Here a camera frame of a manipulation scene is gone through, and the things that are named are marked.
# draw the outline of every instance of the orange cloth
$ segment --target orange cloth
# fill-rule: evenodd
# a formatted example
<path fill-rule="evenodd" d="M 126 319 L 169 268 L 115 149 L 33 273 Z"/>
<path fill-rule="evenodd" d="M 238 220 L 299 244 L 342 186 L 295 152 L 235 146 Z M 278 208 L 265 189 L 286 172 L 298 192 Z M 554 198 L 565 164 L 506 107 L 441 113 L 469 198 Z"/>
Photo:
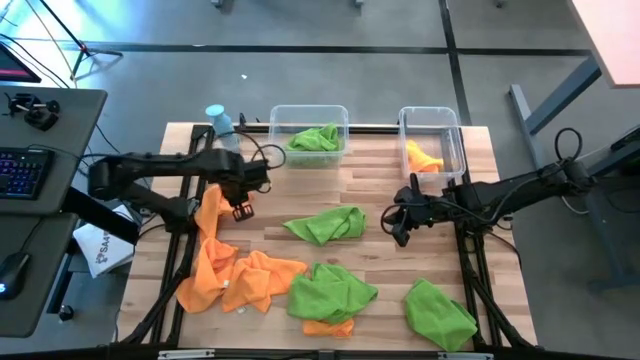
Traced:
<path fill-rule="evenodd" d="M 413 140 L 407 140 L 407 157 L 411 172 L 439 173 L 444 167 L 444 160 L 426 155 Z"/>
<path fill-rule="evenodd" d="M 231 279 L 238 248 L 218 241 L 218 215 L 231 213 L 231 206 L 222 197 L 220 187 L 207 189 L 202 196 L 202 206 L 195 215 L 200 228 L 200 253 L 196 258 L 195 273 L 185 279 L 176 296 L 188 313 L 209 308 L 225 289 L 225 281 Z"/>
<path fill-rule="evenodd" d="M 302 332 L 307 336 L 329 336 L 350 337 L 353 333 L 353 318 L 340 323 L 331 325 L 321 321 L 304 320 L 302 322 Z"/>
<path fill-rule="evenodd" d="M 264 253 L 252 251 L 248 258 L 236 262 L 229 288 L 222 295 L 222 311 L 229 312 L 252 304 L 267 312 L 271 306 L 271 295 L 288 293 L 293 278 L 305 271 L 305 263 L 272 259 Z"/>
<path fill-rule="evenodd" d="M 259 251 L 236 262 L 238 248 L 216 239 L 219 215 L 230 214 L 232 210 L 219 186 L 205 191 L 202 206 L 195 215 L 201 242 L 195 272 L 176 291 L 180 305 L 188 313 L 208 309 L 220 295 L 224 311 L 253 304 L 266 312 L 271 295 L 286 294 L 293 278 L 307 271 L 305 263 L 272 259 Z"/>

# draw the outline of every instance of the computer mouse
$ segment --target computer mouse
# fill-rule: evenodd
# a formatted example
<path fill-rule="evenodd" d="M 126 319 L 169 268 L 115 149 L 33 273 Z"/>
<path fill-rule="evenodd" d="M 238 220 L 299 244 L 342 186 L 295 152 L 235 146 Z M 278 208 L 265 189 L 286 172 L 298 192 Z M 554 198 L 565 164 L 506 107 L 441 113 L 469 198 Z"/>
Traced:
<path fill-rule="evenodd" d="M 7 256 L 0 264 L 0 300 L 11 300 L 20 294 L 29 259 L 31 255 L 21 251 Z"/>

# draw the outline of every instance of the bottle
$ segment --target bottle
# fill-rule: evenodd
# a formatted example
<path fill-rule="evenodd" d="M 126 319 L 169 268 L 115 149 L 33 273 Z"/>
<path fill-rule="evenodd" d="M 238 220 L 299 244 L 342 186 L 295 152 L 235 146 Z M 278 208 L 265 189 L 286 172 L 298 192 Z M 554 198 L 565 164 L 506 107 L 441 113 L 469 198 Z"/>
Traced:
<path fill-rule="evenodd" d="M 207 107 L 205 113 L 213 125 L 213 131 L 215 131 L 216 138 L 220 139 L 222 146 L 229 151 L 240 153 L 240 142 L 238 141 L 238 135 L 231 133 L 233 129 L 233 122 L 231 118 L 224 113 L 224 106 L 211 105 Z"/>

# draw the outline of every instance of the green cloth in container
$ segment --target green cloth in container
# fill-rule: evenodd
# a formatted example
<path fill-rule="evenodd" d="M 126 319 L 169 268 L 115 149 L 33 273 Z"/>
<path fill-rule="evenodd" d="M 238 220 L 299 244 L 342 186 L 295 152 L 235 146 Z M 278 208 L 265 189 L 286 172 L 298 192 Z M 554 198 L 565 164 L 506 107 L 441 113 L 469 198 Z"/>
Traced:
<path fill-rule="evenodd" d="M 362 311 L 378 296 L 378 289 L 365 284 L 339 265 L 313 264 L 311 279 L 296 276 L 289 289 L 287 313 L 291 316 L 340 324 Z"/>
<path fill-rule="evenodd" d="M 446 351 L 458 351 L 478 331 L 464 307 L 425 279 L 413 283 L 404 302 L 409 326 Z"/>
<path fill-rule="evenodd" d="M 297 133 L 285 146 L 287 151 L 340 151 L 340 136 L 335 124 Z"/>
<path fill-rule="evenodd" d="M 357 206 L 341 206 L 283 225 L 301 239 L 324 246 L 329 240 L 362 236 L 367 227 L 367 216 Z"/>

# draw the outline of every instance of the plastic bin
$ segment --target plastic bin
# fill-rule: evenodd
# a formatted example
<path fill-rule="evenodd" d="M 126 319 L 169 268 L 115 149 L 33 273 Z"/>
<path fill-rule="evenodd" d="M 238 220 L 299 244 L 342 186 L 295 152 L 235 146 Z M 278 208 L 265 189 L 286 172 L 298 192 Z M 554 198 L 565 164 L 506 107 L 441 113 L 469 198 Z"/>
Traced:
<path fill-rule="evenodd" d="M 335 124 L 340 139 L 340 151 L 288 151 L 286 145 L 295 134 Z M 287 154 L 287 166 L 324 169 L 340 166 L 349 149 L 349 113 L 340 105 L 278 105 L 271 109 L 269 143 Z"/>
<path fill-rule="evenodd" d="M 424 182 L 447 181 L 462 175 L 467 164 L 462 150 L 456 113 L 446 107 L 405 107 L 400 110 L 402 171 L 409 178 L 407 140 L 414 140 L 427 155 L 444 160 L 444 171 L 416 173 Z"/>

